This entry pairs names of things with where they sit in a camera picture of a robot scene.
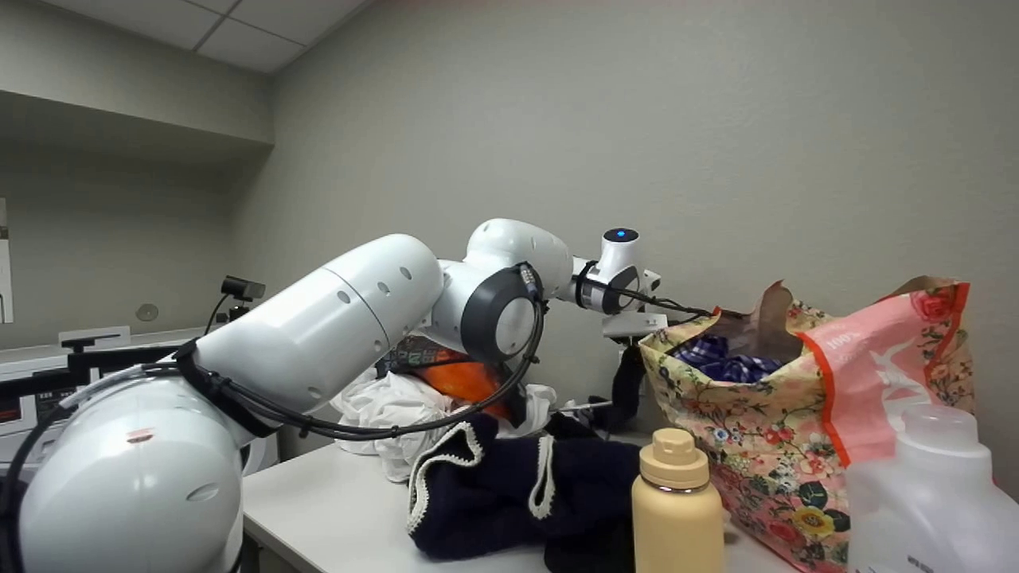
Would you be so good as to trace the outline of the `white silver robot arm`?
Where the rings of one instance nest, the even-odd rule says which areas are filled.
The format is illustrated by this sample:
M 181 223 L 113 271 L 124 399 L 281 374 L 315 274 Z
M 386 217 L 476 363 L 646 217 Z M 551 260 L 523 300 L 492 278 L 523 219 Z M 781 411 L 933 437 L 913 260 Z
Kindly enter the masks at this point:
M 401 340 L 471 359 L 529 359 L 554 300 L 621 315 L 659 278 L 639 235 L 592 259 L 523 219 L 487 219 L 459 260 L 415 235 L 364 243 L 150 366 L 60 399 L 2 485 L 2 573 L 233 573 L 243 557 L 243 449 L 315 408 Z

